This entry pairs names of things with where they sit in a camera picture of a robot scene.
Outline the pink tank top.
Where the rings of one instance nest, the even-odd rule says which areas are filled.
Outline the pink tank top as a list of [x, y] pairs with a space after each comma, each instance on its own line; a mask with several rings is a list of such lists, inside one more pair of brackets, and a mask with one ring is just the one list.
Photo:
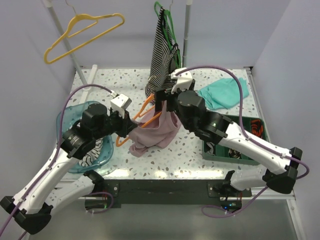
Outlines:
[[129, 152], [135, 157], [141, 157], [150, 147], [166, 148], [182, 125], [174, 112], [167, 111], [166, 101], [162, 103], [161, 115], [143, 127], [154, 115], [154, 110], [148, 112], [140, 122], [136, 123], [138, 126], [128, 134], [133, 142]]

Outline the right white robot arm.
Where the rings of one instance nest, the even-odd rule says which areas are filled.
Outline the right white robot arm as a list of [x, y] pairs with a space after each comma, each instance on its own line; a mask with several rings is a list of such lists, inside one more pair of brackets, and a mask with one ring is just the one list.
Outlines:
[[183, 127], [200, 140], [233, 149], [259, 163], [247, 171], [229, 171], [217, 191], [233, 197], [255, 187], [268, 187], [281, 194], [289, 194], [293, 190], [302, 150], [273, 145], [244, 130], [239, 122], [226, 115], [208, 111], [205, 100], [193, 90], [172, 92], [170, 89], [158, 89], [154, 100], [157, 111], [166, 102], [166, 110], [174, 112]]

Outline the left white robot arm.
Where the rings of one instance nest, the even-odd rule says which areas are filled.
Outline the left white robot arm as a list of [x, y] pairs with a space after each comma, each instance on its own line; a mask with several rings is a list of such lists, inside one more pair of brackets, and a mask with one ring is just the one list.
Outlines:
[[123, 106], [112, 104], [110, 109], [92, 103], [80, 118], [63, 128], [66, 110], [60, 113], [57, 146], [45, 165], [33, 179], [14, 196], [5, 196], [1, 207], [30, 235], [43, 230], [55, 212], [85, 195], [99, 196], [104, 190], [103, 177], [94, 169], [87, 170], [66, 190], [54, 190], [62, 177], [85, 155], [97, 141], [117, 134], [125, 137], [137, 124]]

